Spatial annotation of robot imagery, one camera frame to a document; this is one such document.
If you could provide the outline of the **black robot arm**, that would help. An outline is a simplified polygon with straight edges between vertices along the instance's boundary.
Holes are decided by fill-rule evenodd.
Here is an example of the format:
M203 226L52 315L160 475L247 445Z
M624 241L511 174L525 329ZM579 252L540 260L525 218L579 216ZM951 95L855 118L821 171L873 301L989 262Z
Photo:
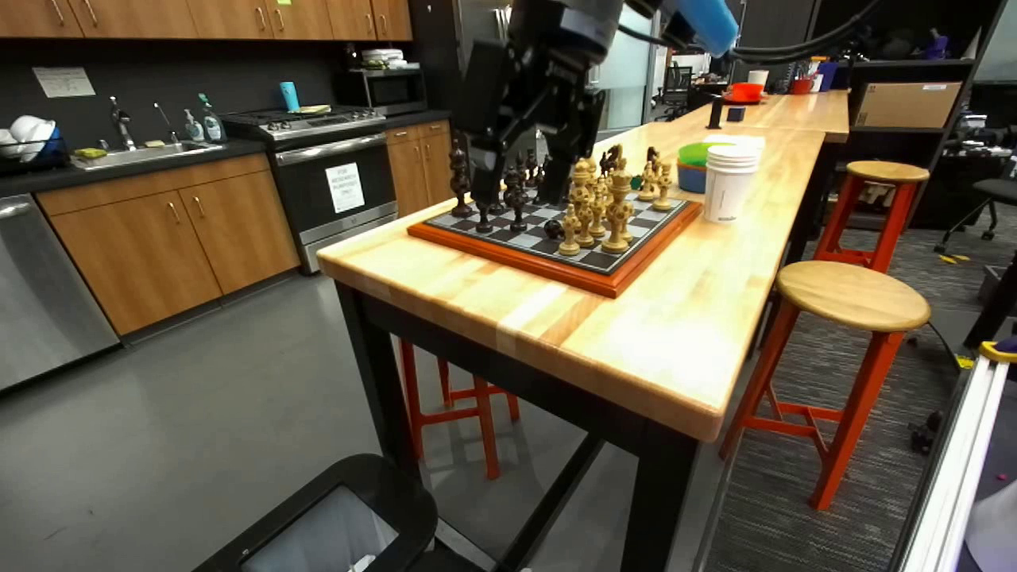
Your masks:
M742 26L724 0L514 0L507 40L478 40L453 105L453 126L470 150L470 192L488 203L507 174L511 150L533 126L547 129L540 197L557 203L575 160L596 140L606 95L591 69L606 58L624 9L661 18L661 40L694 40L729 53Z

